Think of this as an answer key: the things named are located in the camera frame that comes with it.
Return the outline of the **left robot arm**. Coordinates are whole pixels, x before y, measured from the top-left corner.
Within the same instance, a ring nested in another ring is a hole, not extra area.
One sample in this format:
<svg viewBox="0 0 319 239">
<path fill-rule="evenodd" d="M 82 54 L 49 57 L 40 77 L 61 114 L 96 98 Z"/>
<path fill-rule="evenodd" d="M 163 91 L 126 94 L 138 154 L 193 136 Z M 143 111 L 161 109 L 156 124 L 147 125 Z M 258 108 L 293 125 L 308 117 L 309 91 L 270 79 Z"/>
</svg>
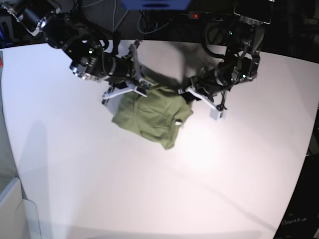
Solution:
<svg viewBox="0 0 319 239">
<path fill-rule="evenodd" d="M 188 78 L 178 93 L 187 101 L 202 100 L 218 114 L 223 113 L 227 109 L 227 93 L 258 75 L 265 26 L 271 24 L 273 6 L 272 0 L 236 1 L 233 13 L 218 24 L 226 46 L 224 54 L 208 48 L 211 29 L 206 27 L 201 46 L 209 56 L 221 61 L 213 69 L 202 69 L 201 73 Z"/>
</svg>

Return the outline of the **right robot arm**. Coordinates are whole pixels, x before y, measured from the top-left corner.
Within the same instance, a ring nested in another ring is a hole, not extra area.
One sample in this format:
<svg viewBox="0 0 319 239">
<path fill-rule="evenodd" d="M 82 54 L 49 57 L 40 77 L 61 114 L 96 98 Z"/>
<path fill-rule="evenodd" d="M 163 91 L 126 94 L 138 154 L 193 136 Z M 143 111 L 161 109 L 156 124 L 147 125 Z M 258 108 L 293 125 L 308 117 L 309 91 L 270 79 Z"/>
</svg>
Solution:
<svg viewBox="0 0 319 239">
<path fill-rule="evenodd" d="M 134 92 L 146 97 L 154 85 L 142 73 L 138 60 L 139 40 L 129 46 L 126 55 L 119 57 L 119 33 L 111 32 L 113 48 L 106 52 L 108 39 L 97 25 L 76 13 L 61 12 L 55 0 L 2 0 L 2 9 L 32 36 L 43 33 L 52 48 L 62 50 L 71 60 L 70 70 L 83 80 L 109 83 L 102 96 L 106 105 L 111 98 Z"/>
</svg>

